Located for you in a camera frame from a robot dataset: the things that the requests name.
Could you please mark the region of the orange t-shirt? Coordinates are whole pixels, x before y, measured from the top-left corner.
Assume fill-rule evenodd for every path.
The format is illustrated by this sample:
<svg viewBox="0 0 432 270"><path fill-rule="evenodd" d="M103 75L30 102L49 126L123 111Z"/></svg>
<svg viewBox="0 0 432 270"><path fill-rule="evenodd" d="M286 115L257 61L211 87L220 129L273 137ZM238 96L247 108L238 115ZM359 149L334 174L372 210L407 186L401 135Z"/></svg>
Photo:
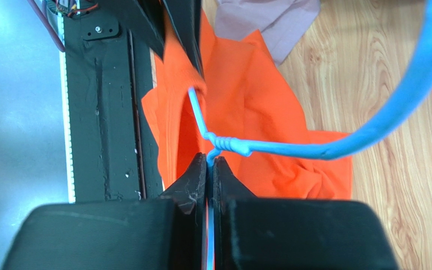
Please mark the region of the orange t-shirt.
<svg viewBox="0 0 432 270"><path fill-rule="evenodd" d="M155 59L156 86L142 99L146 120L159 148L157 164L165 187L212 144L197 128L187 91L196 90L206 126L218 136L294 144L328 143L344 133L311 131L304 111L275 67L263 37L254 31L242 41L217 37L201 18L199 74L164 16L164 56ZM234 175L263 197L349 200L350 157L307 160L255 152L222 154Z"/></svg>

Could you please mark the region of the light blue wire hanger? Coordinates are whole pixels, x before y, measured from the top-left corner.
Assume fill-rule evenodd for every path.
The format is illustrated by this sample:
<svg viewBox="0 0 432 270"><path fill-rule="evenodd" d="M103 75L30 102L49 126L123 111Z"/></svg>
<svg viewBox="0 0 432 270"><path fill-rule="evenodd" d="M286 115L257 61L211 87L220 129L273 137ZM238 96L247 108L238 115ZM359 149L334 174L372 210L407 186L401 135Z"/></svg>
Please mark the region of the light blue wire hanger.
<svg viewBox="0 0 432 270"><path fill-rule="evenodd" d="M420 106L432 89L432 1L427 1L424 23L406 73L383 107L363 126L335 142L324 144L289 144L221 137L208 131L194 87L188 89L197 127L213 149L206 162L214 168L222 151L250 156L263 152L311 160L335 160L361 152L386 138Z"/></svg>

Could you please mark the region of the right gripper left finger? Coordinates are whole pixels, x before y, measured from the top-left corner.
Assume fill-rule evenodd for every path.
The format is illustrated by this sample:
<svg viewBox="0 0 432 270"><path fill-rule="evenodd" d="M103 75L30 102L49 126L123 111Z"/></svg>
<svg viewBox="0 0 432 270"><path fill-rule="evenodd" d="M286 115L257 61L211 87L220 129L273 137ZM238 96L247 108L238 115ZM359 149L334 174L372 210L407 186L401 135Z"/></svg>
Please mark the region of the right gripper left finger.
<svg viewBox="0 0 432 270"><path fill-rule="evenodd" d="M206 157L160 196L48 204L24 220L3 269L205 269Z"/></svg>

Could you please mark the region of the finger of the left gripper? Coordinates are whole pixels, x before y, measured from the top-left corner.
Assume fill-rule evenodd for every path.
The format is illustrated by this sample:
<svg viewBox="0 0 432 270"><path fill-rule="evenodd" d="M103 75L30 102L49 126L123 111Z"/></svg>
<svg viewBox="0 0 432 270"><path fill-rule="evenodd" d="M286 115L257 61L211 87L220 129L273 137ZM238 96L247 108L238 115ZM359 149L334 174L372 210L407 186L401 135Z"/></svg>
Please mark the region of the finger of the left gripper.
<svg viewBox="0 0 432 270"><path fill-rule="evenodd" d="M200 52L201 0L163 0L163 4L188 59L203 77Z"/></svg>
<svg viewBox="0 0 432 270"><path fill-rule="evenodd" d="M164 54L163 6L154 0L100 0L100 7L140 37L160 58Z"/></svg>

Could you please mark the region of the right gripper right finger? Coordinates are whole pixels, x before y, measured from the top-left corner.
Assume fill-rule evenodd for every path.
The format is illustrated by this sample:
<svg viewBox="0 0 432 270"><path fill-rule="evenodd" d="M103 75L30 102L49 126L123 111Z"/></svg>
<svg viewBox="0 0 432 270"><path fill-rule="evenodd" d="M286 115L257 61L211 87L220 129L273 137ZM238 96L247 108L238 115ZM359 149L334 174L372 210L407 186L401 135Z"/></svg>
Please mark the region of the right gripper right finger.
<svg viewBox="0 0 432 270"><path fill-rule="evenodd" d="M256 197L213 166L215 269L397 269L375 212L344 200Z"/></svg>

